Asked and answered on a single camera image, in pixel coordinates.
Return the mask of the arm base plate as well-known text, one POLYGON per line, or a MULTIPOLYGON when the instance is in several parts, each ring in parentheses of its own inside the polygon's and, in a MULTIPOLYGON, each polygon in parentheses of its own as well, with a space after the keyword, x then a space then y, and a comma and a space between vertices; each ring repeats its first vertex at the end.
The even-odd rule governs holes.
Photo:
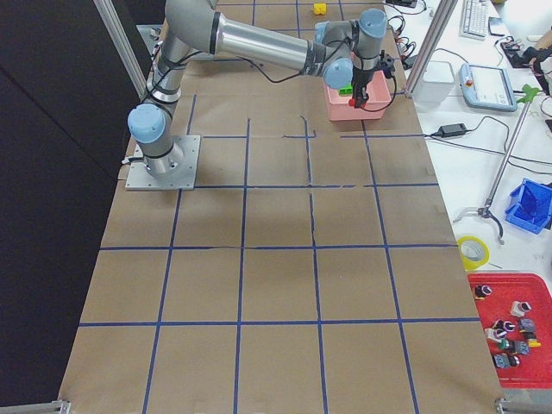
POLYGON ((173 135, 172 151, 164 157, 146 157, 136 145, 129 164, 126 189, 129 191, 192 191, 196 184, 200 135, 173 135))

